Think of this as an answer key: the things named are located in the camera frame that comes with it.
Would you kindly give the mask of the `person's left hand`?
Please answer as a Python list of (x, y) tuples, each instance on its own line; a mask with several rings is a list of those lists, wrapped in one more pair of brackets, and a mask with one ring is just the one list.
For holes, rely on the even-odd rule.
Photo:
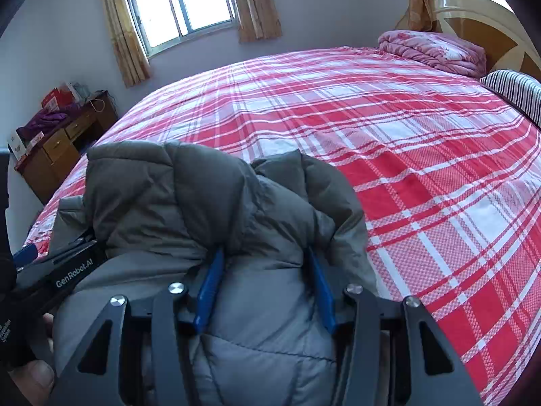
[(35, 360), (8, 374), (30, 404), (46, 404), (55, 383), (55, 371), (48, 362)]

